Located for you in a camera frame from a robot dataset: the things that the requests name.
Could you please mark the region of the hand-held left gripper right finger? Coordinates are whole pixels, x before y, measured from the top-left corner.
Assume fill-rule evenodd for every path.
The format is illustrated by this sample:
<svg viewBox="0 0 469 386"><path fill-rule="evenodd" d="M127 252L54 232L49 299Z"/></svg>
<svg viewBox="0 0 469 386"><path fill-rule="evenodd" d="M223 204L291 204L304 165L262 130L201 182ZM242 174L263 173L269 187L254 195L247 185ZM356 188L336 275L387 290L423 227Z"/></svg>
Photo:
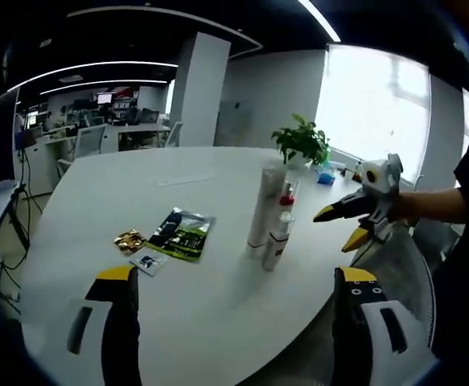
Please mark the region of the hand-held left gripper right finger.
<svg viewBox="0 0 469 386"><path fill-rule="evenodd" d="M334 385L419 385L435 367L423 325L364 269L335 269Z"/></svg>

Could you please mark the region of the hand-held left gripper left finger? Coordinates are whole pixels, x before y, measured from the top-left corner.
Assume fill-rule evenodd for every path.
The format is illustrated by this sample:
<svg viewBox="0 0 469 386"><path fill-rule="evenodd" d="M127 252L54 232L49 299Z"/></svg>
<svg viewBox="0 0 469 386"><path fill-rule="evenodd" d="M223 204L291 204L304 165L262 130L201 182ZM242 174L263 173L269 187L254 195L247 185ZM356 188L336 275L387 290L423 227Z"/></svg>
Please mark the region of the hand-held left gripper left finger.
<svg viewBox="0 0 469 386"><path fill-rule="evenodd" d="M138 271L104 270L52 325L52 378L58 385L139 385Z"/></svg>

